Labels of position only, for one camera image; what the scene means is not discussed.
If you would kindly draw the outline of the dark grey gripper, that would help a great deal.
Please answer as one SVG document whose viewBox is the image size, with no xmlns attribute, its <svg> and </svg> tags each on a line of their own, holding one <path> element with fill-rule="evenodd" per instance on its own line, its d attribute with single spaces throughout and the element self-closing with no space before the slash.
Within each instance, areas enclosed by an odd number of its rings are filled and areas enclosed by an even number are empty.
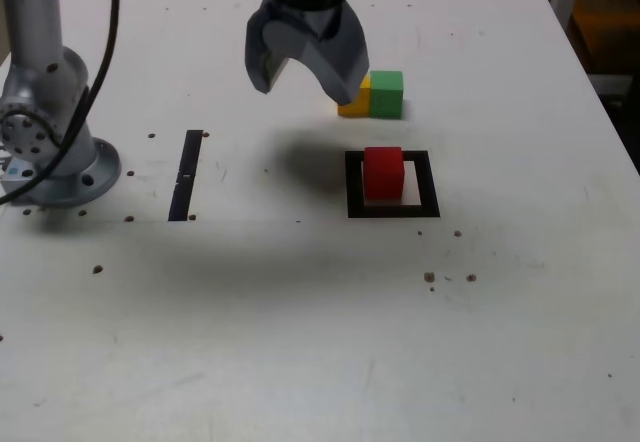
<svg viewBox="0 0 640 442">
<path fill-rule="evenodd" d="M 340 2 L 309 11 L 262 0 L 246 27 L 245 67 L 254 88 L 269 93 L 288 59 L 312 72 L 334 102 L 351 103 L 369 70 L 364 32 L 353 9 Z"/>
</svg>

